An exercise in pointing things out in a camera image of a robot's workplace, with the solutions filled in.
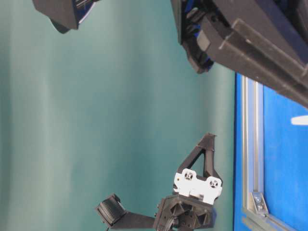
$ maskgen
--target green wall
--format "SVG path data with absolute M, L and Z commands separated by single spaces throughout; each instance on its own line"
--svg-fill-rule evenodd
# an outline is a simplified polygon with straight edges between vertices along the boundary
M 111 193 L 153 216 L 206 132 L 224 180 L 213 230 L 232 230 L 234 73 L 192 70 L 168 0 L 103 0 L 67 35 L 4 1 L 0 39 L 1 231 L 104 230 Z

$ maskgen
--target white mounting plate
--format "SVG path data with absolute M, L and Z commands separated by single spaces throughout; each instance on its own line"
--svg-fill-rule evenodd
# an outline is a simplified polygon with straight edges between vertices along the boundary
M 174 184 L 177 186 L 174 191 L 180 195 L 194 196 L 210 205 L 214 204 L 222 191 L 222 182 L 219 178 L 208 177 L 206 181 L 199 180 L 197 173 L 188 168 L 185 168 L 181 174 L 175 174 Z

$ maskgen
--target metal frame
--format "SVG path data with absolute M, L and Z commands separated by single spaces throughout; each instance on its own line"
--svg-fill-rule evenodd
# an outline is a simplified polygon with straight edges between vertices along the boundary
M 242 78 L 243 223 L 253 231 L 295 231 L 268 213 L 264 194 L 263 85 Z

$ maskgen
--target screw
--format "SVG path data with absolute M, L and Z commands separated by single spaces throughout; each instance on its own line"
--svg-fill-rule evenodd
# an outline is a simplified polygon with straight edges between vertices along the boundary
M 260 199 L 260 197 L 255 197 L 255 201 L 257 202 L 257 203 L 260 203 L 261 202 L 261 199 Z
M 263 209 L 263 205 L 258 205 L 258 211 Z

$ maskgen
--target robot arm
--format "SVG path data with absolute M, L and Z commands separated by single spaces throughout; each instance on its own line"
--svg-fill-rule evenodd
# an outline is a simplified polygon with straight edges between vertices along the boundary
M 111 229 L 146 229 L 181 231 L 212 228 L 216 212 L 214 201 L 222 191 L 222 180 L 214 170 L 214 139 L 206 134 L 175 174 L 173 195 L 163 198 L 155 218 L 126 211 L 120 199 L 111 195 L 102 201 L 96 211 Z M 198 176 L 190 168 L 201 154 L 205 155 L 204 172 Z
M 98 0 L 33 0 L 66 33 Z M 197 73 L 214 62 L 308 108 L 308 0 L 171 0 L 179 43 Z

